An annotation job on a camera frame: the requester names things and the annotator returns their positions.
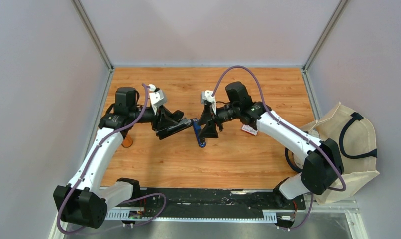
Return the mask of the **blue stapler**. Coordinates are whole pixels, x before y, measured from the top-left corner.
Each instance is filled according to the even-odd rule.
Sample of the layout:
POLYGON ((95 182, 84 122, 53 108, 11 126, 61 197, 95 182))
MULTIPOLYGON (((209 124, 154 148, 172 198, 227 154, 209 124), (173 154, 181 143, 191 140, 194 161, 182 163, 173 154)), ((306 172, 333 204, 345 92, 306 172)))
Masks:
POLYGON ((194 133, 195 133, 195 137, 196 137, 198 146, 200 148, 205 148, 206 147, 205 139, 200 139, 200 137, 199 137, 199 133, 201 132, 201 127, 198 125, 198 119, 197 118, 193 118, 192 122, 193 122, 192 126, 193 126, 193 129, 194 129, 194 133))

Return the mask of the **black stapler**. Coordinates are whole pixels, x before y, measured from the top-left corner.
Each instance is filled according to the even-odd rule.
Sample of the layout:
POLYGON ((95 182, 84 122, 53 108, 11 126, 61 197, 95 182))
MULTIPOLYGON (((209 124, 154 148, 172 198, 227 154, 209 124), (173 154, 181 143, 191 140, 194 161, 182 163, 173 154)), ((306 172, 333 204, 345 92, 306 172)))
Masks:
POLYGON ((168 126, 165 129, 156 131, 156 136, 160 140, 163 140, 163 139, 170 137, 174 134, 177 134, 189 127, 192 127, 192 125, 193 125, 193 121, 191 119, 182 118, 179 121, 177 121, 176 125, 168 126))

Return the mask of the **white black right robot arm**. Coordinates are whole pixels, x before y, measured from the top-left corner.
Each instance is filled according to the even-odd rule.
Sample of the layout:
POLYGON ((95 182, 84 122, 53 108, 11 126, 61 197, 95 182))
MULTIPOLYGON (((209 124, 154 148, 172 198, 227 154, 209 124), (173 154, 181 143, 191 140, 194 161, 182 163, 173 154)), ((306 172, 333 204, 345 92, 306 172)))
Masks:
POLYGON ((229 103, 222 107, 216 106, 212 91, 201 93, 200 102, 204 110, 198 121, 203 126, 199 139, 218 138, 225 122, 240 120, 291 151, 299 159, 301 170, 275 187, 273 201, 281 209, 287 208, 301 194, 322 195, 332 188, 344 172, 336 141, 330 138, 323 141, 288 123, 263 102, 253 101, 245 85, 239 81, 228 84, 225 90, 229 103))

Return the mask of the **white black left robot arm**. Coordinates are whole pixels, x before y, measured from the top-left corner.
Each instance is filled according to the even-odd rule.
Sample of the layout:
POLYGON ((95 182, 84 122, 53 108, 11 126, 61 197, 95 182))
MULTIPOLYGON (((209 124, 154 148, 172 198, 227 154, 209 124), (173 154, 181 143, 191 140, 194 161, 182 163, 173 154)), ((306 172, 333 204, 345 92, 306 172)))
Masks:
POLYGON ((165 139, 193 124, 182 111, 170 112, 165 93, 154 85, 143 85, 144 103, 133 87, 120 87, 115 101, 98 124, 95 140, 76 174, 65 186, 58 185, 53 197, 58 210, 57 227, 66 235, 84 228, 99 228, 112 208, 126 203, 143 203, 139 181, 119 178, 113 186, 100 189, 103 176, 128 132, 137 123, 150 123, 159 139, 165 139))

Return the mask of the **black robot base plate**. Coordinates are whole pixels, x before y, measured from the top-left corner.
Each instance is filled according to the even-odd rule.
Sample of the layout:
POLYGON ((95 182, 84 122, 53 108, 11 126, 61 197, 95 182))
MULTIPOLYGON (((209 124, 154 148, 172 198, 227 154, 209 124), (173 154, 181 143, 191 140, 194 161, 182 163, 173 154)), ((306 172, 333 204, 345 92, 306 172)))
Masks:
POLYGON ((272 190, 141 188, 143 202, 121 204, 111 209, 108 220, 259 222, 273 223, 282 216, 306 211, 305 199, 297 196, 277 203, 272 190))

